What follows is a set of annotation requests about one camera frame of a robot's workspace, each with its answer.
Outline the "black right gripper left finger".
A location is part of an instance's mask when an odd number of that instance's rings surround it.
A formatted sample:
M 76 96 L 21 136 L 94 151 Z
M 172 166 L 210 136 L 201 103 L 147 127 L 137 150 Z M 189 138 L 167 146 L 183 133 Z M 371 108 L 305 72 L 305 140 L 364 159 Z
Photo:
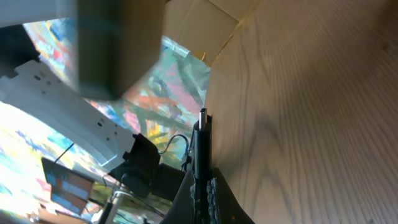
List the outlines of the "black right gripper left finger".
M 195 174 L 188 171 L 181 183 L 172 206 L 160 224 L 197 224 L 198 184 Z

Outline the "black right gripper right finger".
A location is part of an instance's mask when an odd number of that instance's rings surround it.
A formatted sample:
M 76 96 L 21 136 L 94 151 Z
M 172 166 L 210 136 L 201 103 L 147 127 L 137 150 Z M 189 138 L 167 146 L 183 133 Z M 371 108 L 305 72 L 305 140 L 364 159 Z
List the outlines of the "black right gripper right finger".
M 254 224 L 241 208 L 219 168 L 213 168 L 207 184 L 208 214 L 211 224 Z

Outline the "Galaxy smartphone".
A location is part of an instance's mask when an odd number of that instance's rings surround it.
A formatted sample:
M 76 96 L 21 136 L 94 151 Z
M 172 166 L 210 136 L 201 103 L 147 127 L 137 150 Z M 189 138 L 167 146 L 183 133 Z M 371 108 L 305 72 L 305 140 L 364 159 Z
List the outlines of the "Galaxy smartphone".
M 77 0 L 78 91 L 117 100 L 157 63 L 165 0 Z

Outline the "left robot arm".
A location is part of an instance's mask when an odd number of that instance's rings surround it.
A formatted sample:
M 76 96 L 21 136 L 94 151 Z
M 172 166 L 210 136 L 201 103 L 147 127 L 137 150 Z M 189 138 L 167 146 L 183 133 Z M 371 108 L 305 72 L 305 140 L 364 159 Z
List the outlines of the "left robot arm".
M 184 173 L 160 164 L 147 138 L 117 125 L 64 84 L 40 62 L 22 25 L 1 28 L 1 101 L 82 147 L 137 196 L 175 198 Z

